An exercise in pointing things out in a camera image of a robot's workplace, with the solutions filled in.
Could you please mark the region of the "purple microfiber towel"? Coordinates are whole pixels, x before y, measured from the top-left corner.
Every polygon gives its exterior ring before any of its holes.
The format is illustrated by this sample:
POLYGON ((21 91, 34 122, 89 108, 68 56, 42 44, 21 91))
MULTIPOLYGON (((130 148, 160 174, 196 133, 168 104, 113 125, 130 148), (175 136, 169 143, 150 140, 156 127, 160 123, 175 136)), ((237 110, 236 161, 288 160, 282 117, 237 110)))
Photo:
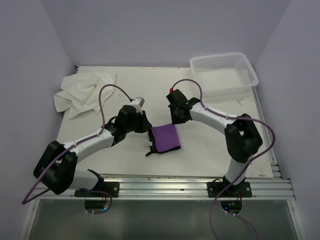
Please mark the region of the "purple microfiber towel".
POLYGON ((164 154, 181 149, 177 128, 172 123, 152 127, 148 131, 150 151, 145 155, 164 154))

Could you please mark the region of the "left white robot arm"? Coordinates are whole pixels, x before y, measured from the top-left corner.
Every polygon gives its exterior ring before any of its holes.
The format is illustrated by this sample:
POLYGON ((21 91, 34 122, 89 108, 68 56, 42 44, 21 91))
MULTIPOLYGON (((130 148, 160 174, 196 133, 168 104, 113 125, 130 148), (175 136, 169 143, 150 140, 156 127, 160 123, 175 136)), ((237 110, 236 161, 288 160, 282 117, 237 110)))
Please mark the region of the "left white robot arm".
POLYGON ((59 195, 69 189, 76 177, 79 162, 103 149, 111 148, 126 138, 128 133, 146 133, 152 125, 146 112, 137 106, 124 105, 117 116, 89 136, 76 141, 52 141, 46 147, 33 170, 33 176, 50 191, 59 195))

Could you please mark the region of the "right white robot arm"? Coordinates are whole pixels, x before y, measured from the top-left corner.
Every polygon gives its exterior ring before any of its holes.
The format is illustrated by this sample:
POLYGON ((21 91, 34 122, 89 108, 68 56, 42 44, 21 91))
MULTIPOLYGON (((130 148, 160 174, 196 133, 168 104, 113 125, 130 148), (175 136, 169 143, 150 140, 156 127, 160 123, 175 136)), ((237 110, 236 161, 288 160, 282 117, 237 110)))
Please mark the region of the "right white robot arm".
POLYGON ((228 170, 223 177, 223 192, 235 196, 246 177, 245 166, 263 144, 262 137, 248 114, 240 119, 224 118, 223 112, 202 106, 198 98, 187 99, 178 89, 171 89, 166 96, 169 101, 171 121, 174 125, 196 121, 205 124, 225 136, 226 148, 231 157, 228 170))

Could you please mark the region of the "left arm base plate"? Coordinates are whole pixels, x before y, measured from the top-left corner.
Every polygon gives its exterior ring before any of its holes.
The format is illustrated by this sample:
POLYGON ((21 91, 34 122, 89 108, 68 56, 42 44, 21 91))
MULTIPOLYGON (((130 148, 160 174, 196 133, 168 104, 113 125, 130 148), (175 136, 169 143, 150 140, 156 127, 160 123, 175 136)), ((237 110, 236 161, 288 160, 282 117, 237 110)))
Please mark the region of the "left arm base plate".
POLYGON ((120 183, 116 181, 104 181, 97 184, 93 190, 78 189, 74 192, 77 198, 99 198, 109 194, 112 198, 119 196, 120 183))

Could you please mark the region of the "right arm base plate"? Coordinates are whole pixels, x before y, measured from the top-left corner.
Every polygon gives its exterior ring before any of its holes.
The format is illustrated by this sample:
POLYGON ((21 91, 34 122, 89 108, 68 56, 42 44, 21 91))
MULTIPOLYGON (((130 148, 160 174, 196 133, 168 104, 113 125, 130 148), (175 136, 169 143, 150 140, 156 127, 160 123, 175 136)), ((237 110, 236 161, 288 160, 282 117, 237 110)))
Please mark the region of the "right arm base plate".
POLYGON ((220 194, 227 187, 226 179, 214 179, 206 183, 206 189, 209 198, 251 198, 253 196, 251 185, 248 181, 243 180, 239 184, 231 185, 228 189, 220 194))

